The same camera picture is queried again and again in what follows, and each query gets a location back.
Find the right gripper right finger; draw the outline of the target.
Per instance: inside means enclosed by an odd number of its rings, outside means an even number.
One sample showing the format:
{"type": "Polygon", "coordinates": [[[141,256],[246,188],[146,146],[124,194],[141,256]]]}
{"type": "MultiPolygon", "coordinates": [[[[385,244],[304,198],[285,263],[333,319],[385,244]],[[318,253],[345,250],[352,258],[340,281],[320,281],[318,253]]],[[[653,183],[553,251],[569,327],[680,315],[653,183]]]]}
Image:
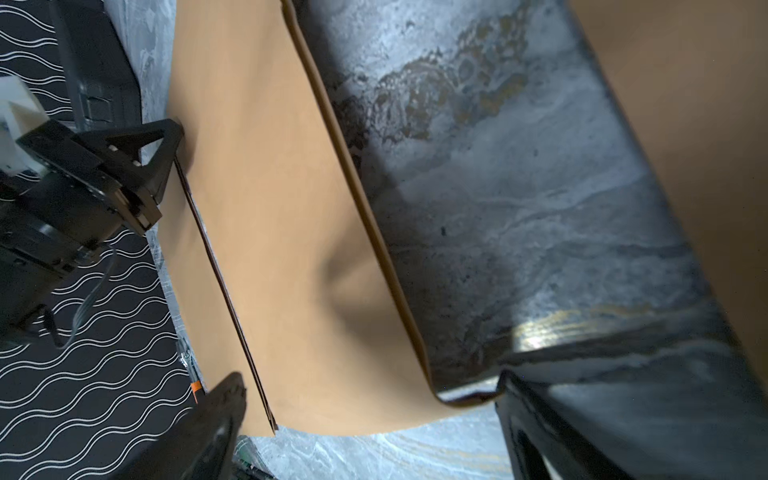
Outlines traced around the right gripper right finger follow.
{"type": "Polygon", "coordinates": [[[630,475],[589,442],[510,370],[500,375],[496,413],[516,479],[628,479],[630,475]]]}

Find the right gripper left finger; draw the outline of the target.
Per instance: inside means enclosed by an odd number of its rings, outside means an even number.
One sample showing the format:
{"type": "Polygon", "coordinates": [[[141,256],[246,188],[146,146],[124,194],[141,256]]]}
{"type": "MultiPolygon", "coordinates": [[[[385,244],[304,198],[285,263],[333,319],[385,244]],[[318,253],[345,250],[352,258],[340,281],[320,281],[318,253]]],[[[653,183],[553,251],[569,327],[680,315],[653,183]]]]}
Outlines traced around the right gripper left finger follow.
{"type": "Polygon", "coordinates": [[[232,372],[158,441],[116,472],[118,479],[228,479],[247,408],[242,375],[232,372]]]}

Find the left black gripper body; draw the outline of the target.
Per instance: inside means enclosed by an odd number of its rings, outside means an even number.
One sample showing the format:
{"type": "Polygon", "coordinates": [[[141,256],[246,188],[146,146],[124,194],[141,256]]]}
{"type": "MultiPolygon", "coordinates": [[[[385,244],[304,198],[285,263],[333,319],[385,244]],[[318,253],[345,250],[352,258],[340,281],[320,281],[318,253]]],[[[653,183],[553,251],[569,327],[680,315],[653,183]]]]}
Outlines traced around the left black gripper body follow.
{"type": "Polygon", "coordinates": [[[17,142],[46,168],[28,187],[1,177],[1,333],[32,336],[43,300],[106,248],[121,227],[145,234],[161,218],[162,153],[141,164],[142,147],[161,143],[159,121],[75,133],[50,120],[17,142]]]}

